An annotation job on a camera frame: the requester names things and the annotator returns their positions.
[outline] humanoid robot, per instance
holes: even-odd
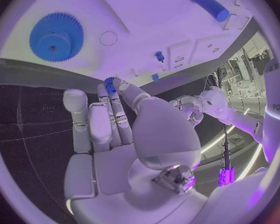
[[[272,60],[265,70],[267,95],[275,96],[269,84],[278,76],[278,63]],[[137,114],[133,129],[119,95]],[[275,98],[280,108],[280,97]],[[92,103],[88,109],[82,91],[66,90],[63,98],[73,118],[76,152],[66,171],[65,197],[68,210],[81,224],[172,223],[176,215],[185,215],[184,208],[189,207],[187,217],[181,216],[180,220],[203,223],[209,203],[224,200],[233,189],[238,195],[249,195],[247,185],[253,191],[263,172],[230,185],[224,194],[215,190],[209,199],[192,189],[192,171],[201,157],[194,127],[203,119],[202,113],[252,135],[264,145],[269,163],[277,147],[268,137],[274,133],[280,138],[278,105],[268,103],[266,118],[255,119],[229,108],[218,87],[210,87],[199,96],[166,102],[120,78],[108,78],[105,85],[98,86],[98,99],[100,102]],[[275,125],[274,130],[267,128],[268,122]],[[263,135],[269,132],[272,133],[268,137]],[[208,218],[215,216],[215,210],[213,214],[208,210]]]

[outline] blue plastic part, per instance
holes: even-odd
[[[154,82],[158,82],[159,81],[159,76],[158,74],[154,74],[151,76]]]
[[[113,80],[114,80],[114,77],[109,77],[109,78],[105,79],[105,81],[104,81],[104,85],[109,94],[116,93],[116,90],[113,87]]]
[[[45,16],[30,34],[30,48],[42,60],[60,62],[79,53],[83,45],[81,24],[71,15],[57,12]]]
[[[192,0],[200,5],[209,14],[211,14],[218,22],[223,22],[229,18],[229,11],[215,0]]]
[[[157,60],[160,62],[164,62],[165,57],[162,55],[161,51],[156,52],[155,56],[157,57]]]

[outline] small blue gear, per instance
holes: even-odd
[[[109,78],[105,79],[105,81],[104,81],[104,85],[109,94],[116,93],[116,90],[113,87],[113,80],[114,80],[114,77],[109,77]]]
[[[30,34],[30,48],[42,60],[61,62],[79,53],[83,28],[73,16],[56,12],[42,18]]]

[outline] blue gear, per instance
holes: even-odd
[[[30,48],[42,60],[60,62],[79,53],[83,28],[73,16],[62,12],[42,18],[30,34]]]
[[[116,90],[113,87],[113,80],[114,80],[114,77],[109,77],[109,78],[105,79],[105,81],[104,81],[104,85],[109,94],[116,93]]]

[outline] dark floor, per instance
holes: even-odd
[[[201,79],[158,97],[169,101],[184,94],[198,95],[203,86]],[[11,175],[37,207],[58,223],[74,224],[63,195],[65,170],[74,154],[71,115],[63,106],[63,92],[0,86],[0,151]],[[96,94],[87,96],[89,103],[98,101]],[[124,102],[123,106],[132,125],[136,115]],[[220,131],[221,124],[205,116],[195,129],[204,145]]]

